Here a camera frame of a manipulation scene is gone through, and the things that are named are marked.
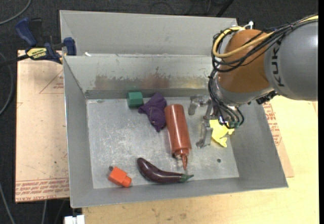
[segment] bin floor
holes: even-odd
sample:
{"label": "bin floor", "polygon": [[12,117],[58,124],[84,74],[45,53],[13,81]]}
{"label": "bin floor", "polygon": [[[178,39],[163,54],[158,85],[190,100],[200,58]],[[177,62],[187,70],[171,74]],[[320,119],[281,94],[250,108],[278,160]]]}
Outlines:
{"label": "bin floor", "polygon": [[168,97],[168,105],[182,104],[192,145],[187,170],[182,161],[172,157],[167,128],[157,132],[146,114],[129,108],[126,99],[87,100],[87,117],[94,189],[116,187],[107,180],[109,166],[117,166],[132,178],[132,185],[149,185],[138,171],[136,160],[143,157],[156,167],[173,172],[193,174],[188,182],[196,180],[238,177],[238,170],[227,139],[224,148],[214,141],[198,148],[200,126],[206,107],[198,107],[188,115],[189,97]]}

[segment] green cube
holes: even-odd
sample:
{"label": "green cube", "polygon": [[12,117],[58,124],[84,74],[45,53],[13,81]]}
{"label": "green cube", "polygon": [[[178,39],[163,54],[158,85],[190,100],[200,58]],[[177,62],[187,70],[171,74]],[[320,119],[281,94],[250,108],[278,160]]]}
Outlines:
{"label": "green cube", "polygon": [[141,92],[129,92],[127,93],[128,107],[139,107],[143,105],[143,95]]}

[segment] purple eggplant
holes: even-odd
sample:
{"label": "purple eggplant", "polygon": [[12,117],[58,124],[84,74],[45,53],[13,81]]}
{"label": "purple eggplant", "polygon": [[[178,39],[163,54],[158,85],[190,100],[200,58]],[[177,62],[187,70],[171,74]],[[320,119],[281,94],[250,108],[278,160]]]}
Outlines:
{"label": "purple eggplant", "polygon": [[183,173],[163,171],[144,158],[137,159],[137,166],[146,179],[160,184],[184,183],[189,178],[193,177],[193,174],[187,175]]}

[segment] gray bin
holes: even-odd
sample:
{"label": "gray bin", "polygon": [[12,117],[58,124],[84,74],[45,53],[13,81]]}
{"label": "gray bin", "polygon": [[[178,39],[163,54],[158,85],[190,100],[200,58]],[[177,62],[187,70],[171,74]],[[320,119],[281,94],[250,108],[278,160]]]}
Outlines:
{"label": "gray bin", "polygon": [[[190,96],[207,95],[213,36],[235,19],[61,11],[61,35],[76,41],[77,56],[65,56],[64,88],[71,207],[164,200],[287,187],[261,105],[241,108],[245,123],[227,141],[199,149],[206,108],[190,116]],[[136,166],[143,157],[184,172],[172,157],[166,128],[157,132],[147,116],[127,106],[127,92],[144,102],[161,93],[180,103],[192,150],[183,184],[155,184]],[[132,178],[129,188],[107,180],[109,166]]]}

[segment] gray floor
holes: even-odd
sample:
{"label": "gray floor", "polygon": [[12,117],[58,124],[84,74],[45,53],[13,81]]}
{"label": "gray floor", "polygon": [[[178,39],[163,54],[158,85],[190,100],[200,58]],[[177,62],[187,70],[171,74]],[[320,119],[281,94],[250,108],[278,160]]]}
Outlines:
{"label": "gray floor", "polygon": [[[12,59],[18,49],[27,47],[15,30],[15,24],[23,17],[42,18],[44,35],[52,35],[54,42],[60,41],[59,10],[109,11],[140,14],[173,14],[214,17],[226,0],[208,3],[191,0],[32,0],[29,8],[18,18],[0,25],[0,52]],[[0,0],[0,21],[19,12],[28,0]],[[250,20],[258,29],[292,22],[306,15],[318,12],[318,0],[235,0],[223,17],[237,18],[243,25]],[[16,65],[12,65],[14,85]],[[0,108],[10,92],[10,74],[6,67],[0,68]],[[44,203],[15,204],[13,200],[15,172],[15,97],[6,111],[0,115],[0,182],[9,209],[16,223],[40,223]],[[53,223],[62,205],[59,200],[48,201],[45,223]],[[68,202],[60,215],[71,213]],[[11,223],[2,200],[0,200],[0,223]]]}

